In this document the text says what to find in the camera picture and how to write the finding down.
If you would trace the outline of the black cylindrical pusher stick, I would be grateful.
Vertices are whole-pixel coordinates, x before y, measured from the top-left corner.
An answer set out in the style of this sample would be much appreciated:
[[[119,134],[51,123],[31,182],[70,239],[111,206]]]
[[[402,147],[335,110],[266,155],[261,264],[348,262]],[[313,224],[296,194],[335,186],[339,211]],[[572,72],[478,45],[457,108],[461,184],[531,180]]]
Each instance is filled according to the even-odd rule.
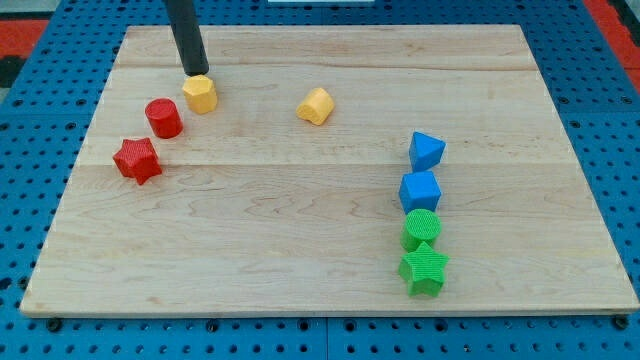
[[[184,73],[205,75],[209,63],[192,0],[164,0]]]

